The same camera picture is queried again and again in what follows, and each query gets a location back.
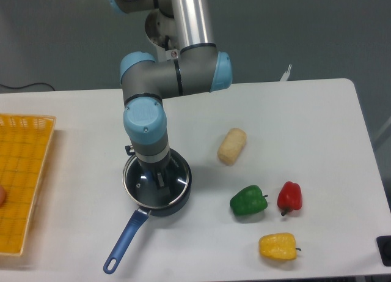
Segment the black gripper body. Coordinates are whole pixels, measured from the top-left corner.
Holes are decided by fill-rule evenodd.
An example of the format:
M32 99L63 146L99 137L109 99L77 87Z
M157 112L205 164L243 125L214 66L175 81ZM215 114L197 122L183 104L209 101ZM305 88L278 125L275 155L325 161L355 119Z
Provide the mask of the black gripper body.
M155 161L155 156L143 156L136 154L137 160L144 171L157 173L163 171L170 161L170 153L167 153L162 159Z

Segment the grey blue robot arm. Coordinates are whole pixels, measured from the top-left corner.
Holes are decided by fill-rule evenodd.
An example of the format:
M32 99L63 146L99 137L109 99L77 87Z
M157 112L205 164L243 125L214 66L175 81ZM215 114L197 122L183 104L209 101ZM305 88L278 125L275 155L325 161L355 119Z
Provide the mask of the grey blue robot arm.
M169 146L165 98L213 92L230 87L232 65L227 53L212 41L205 0L109 0L123 13L150 10L175 24L164 44L179 49L178 57L156 62L148 53L134 52L120 63L120 84L125 109L123 123L134 154L126 175L136 179L125 184L132 197L138 185L148 182L163 188L174 152Z

